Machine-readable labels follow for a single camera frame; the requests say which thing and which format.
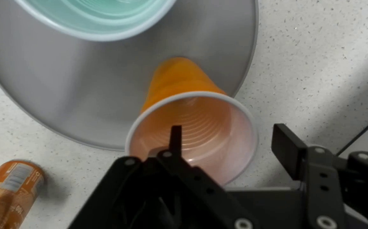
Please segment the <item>screw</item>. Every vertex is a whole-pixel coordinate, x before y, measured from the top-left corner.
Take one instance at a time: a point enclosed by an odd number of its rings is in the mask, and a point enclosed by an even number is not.
[[[328,216],[321,215],[316,219],[316,222],[322,229],[337,229],[337,224]]]
[[[164,157],[170,157],[172,156],[172,152],[170,151],[165,151],[162,154]]]
[[[318,152],[318,154],[323,154],[325,149],[323,147],[314,147],[314,151]]]
[[[368,155],[367,155],[367,154],[360,152],[358,156],[359,156],[360,159],[363,159],[363,160],[368,160]]]
[[[235,229],[252,229],[252,224],[248,219],[240,217],[234,222]]]
[[[127,159],[123,164],[127,165],[127,166],[131,166],[131,165],[135,164],[135,160],[134,159]]]

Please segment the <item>table surface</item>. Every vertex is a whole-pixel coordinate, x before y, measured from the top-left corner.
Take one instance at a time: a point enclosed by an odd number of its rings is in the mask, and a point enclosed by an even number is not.
[[[335,152],[368,124],[368,0],[261,1],[258,25],[254,58],[237,94],[258,122],[258,150],[228,188],[290,184],[270,151],[274,123]],[[0,164],[33,160],[49,180],[21,227],[66,227],[121,155],[51,132],[0,89]]]

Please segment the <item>orange plastic cup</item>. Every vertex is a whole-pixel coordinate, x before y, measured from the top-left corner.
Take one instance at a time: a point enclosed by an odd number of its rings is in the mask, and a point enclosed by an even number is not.
[[[174,57],[154,72],[126,151],[146,159],[168,149],[170,127],[182,126],[182,156],[223,184],[254,155],[257,131],[248,110],[224,94],[191,59]]]

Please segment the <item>can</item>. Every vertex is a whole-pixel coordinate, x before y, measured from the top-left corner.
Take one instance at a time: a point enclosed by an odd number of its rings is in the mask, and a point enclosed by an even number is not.
[[[43,170],[27,160],[0,166],[0,227],[16,229],[44,183]]]

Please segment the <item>white countertop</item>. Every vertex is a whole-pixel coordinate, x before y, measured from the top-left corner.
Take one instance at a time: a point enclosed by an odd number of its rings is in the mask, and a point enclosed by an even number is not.
[[[289,184],[270,151],[277,122],[340,150],[368,124],[368,0],[261,1],[256,53],[237,99],[256,115],[260,143],[228,187]],[[51,132],[0,89],[0,164],[33,160],[49,179],[21,227],[66,227],[119,155]]]

